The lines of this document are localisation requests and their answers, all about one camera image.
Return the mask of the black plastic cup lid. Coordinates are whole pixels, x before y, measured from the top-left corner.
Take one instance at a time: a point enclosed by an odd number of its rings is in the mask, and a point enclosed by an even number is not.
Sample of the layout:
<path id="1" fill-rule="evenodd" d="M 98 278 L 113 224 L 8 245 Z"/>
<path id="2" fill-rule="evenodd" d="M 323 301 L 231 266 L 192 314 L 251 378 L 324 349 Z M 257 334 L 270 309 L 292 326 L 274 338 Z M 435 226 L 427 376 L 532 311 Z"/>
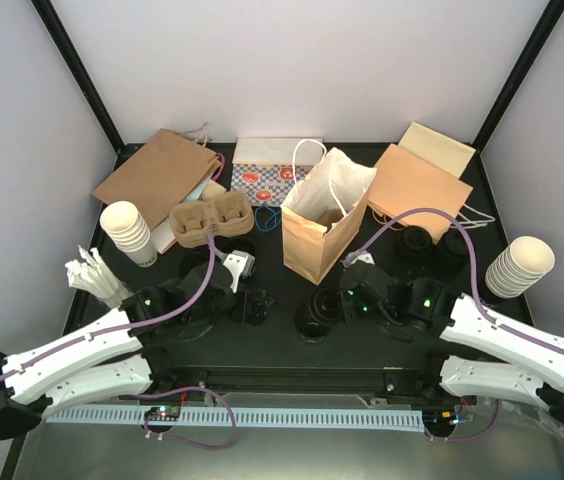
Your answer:
<path id="1" fill-rule="evenodd" d="M 330 286 L 317 287 L 309 296 L 307 311 L 311 320 L 324 326 L 342 322 L 344 313 L 339 290 Z"/>

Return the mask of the orange kraft paper bag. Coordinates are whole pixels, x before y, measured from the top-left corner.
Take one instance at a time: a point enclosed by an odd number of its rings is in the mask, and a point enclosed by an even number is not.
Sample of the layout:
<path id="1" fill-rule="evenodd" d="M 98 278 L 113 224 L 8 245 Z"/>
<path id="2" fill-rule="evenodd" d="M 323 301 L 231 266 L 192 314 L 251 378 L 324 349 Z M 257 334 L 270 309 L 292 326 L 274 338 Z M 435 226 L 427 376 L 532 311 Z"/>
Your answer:
<path id="1" fill-rule="evenodd" d="M 300 140 L 293 153 L 307 143 L 322 156 L 281 204 L 283 263 L 318 285 L 359 232 L 377 170 L 315 139 Z"/>

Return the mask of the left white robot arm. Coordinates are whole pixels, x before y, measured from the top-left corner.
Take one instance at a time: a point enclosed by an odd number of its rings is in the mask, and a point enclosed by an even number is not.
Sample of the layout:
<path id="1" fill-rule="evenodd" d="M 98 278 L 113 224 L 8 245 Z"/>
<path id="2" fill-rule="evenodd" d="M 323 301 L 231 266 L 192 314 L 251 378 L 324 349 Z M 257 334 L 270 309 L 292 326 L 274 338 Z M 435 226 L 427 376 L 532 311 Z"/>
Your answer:
<path id="1" fill-rule="evenodd" d="M 0 441 L 69 407 L 118 396 L 169 397 L 176 366 L 169 341 L 206 334 L 220 319 L 259 325 L 277 298 L 221 263 L 191 268 L 139 290 L 85 327 L 20 354 L 0 351 Z"/>

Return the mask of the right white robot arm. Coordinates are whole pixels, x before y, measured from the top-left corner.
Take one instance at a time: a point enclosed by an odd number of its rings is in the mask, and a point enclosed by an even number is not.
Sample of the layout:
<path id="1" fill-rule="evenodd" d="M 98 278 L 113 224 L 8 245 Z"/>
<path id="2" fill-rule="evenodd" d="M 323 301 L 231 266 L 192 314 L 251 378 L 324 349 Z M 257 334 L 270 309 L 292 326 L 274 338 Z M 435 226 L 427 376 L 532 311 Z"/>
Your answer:
<path id="1" fill-rule="evenodd" d="M 348 261 L 339 282 L 344 316 L 374 320 L 392 338 L 439 338 L 492 356 L 450 354 L 416 379 L 429 402 L 487 396 L 535 406 L 564 424 L 564 337 L 539 330 L 426 277 L 403 282 L 369 256 Z"/>

